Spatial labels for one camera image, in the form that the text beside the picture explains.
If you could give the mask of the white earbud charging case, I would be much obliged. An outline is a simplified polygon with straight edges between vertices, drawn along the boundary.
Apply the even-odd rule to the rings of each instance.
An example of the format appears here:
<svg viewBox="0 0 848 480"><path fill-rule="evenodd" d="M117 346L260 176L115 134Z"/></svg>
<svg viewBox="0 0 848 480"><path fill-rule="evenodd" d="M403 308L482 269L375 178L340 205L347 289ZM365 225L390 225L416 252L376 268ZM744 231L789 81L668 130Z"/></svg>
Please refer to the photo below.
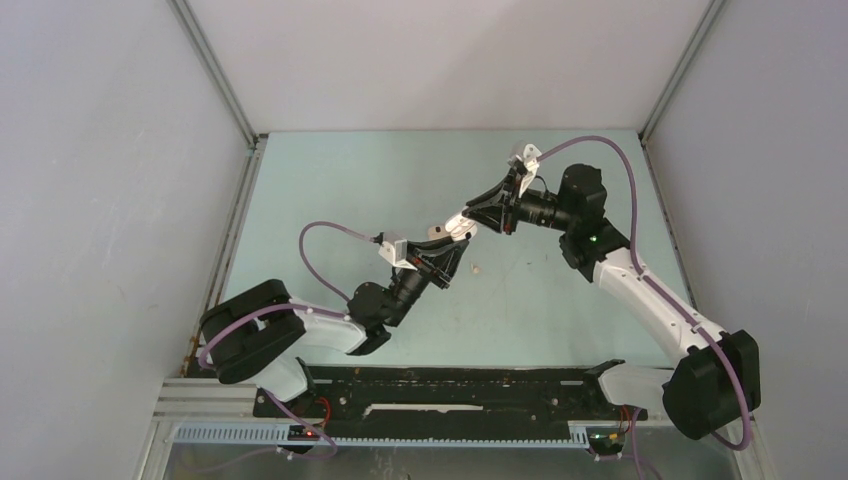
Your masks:
<svg viewBox="0 0 848 480"><path fill-rule="evenodd" d="M478 227L476 221L458 213L445 222L444 230L454 242L458 242L473 238L478 231Z"/></svg>

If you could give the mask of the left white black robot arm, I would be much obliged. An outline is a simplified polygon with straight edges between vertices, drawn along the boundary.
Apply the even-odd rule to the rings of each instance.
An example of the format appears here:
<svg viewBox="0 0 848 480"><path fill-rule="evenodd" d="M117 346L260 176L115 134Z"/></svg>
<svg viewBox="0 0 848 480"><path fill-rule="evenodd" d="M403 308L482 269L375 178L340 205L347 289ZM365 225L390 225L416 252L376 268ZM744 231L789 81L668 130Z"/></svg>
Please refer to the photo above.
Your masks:
<svg viewBox="0 0 848 480"><path fill-rule="evenodd" d="M364 282L334 311L299 300L278 279L267 280L214 307L201 318L206 341L198 363L224 385L253 383L277 398L292 416L316 403L305 362L288 355L293 346L322 347L364 356L391 338L431 285L449 287L472 234L410 242L390 232L374 237L392 273L388 286Z"/></svg>

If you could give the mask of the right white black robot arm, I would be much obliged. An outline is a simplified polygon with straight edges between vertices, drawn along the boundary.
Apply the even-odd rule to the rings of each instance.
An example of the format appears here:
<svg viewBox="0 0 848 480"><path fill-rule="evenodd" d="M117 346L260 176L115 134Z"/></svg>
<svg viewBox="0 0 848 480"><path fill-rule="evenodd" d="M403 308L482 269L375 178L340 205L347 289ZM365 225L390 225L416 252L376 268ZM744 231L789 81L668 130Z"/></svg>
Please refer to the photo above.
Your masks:
<svg viewBox="0 0 848 480"><path fill-rule="evenodd" d="M759 348L744 330L728 332L656 279L635 243L605 216L607 191L599 169L575 164L557 193L530 189L531 172L515 165L496 186L469 200L463 217L497 233L520 222L560 232L566 263L635 316L671 366L640 367L610 360L588 372L585 411L606 418L620 405L664 414L686 437L716 436L739 420L742 450L752 439L751 414L761 403Z"/></svg>

